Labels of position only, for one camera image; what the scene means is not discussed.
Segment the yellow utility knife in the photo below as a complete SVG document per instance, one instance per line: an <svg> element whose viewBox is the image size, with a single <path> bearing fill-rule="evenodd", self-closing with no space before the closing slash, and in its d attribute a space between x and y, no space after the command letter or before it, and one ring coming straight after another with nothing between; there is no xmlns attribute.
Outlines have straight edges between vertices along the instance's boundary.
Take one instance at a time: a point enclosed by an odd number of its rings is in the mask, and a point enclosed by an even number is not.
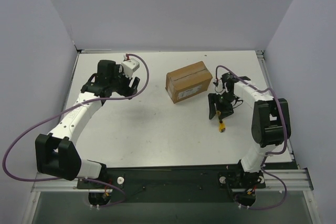
<svg viewBox="0 0 336 224"><path fill-rule="evenodd" d="M218 122L219 122L219 126L218 126L218 130L223 133L226 130L226 125L224 122L224 118L225 115L221 113L221 111L216 111L216 115L218 117Z"/></svg>

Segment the brown cardboard express box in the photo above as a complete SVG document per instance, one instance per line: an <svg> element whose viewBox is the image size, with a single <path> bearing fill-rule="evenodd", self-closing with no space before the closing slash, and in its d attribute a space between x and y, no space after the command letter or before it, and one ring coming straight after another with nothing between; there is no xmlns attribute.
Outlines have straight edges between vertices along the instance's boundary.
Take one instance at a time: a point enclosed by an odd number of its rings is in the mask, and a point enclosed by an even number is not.
<svg viewBox="0 0 336 224"><path fill-rule="evenodd" d="M168 72L165 89L174 104L207 91L213 76L203 61Z"/></svg>

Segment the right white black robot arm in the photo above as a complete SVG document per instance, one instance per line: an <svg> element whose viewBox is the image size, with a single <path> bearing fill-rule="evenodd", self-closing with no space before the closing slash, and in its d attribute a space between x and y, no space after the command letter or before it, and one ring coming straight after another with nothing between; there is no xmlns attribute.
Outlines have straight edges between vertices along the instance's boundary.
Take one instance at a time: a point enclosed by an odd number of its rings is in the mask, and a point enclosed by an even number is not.
<svg viewBox="0 0 336 224"><path fill-rule="evenodd" d="M218 130L226 130L224 119L234 114L235 104L242 102L253 111L251 135L253 143L236 164L235 182L259 183L260 172L269 156L283 154L291 136L289 107L286 99L276 97L270 88L259 90L251 80L227 72L214 82L222 91L208 94L209 119L218 119Z"/></svg>

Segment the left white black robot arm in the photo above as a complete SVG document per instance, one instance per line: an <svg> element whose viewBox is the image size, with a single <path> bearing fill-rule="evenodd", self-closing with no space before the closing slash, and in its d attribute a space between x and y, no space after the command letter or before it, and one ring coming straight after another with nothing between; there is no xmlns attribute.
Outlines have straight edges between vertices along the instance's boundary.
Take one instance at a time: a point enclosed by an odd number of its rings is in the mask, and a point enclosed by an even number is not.
<svg viewBox="0 0 336 224"><path fill-rule="evenodd" d="M133 74L139 67L139 62L130 58L120 64L112 60L98 62L97 72L82 86L75 108L48 134L39 134L36 138L36 163L40 173L66 180L89 178L96 188L106 185L108 175L102 171L103 164L82 159L76 143L92 116L114 92L127 98L137 93L140 79Z"/></svg>

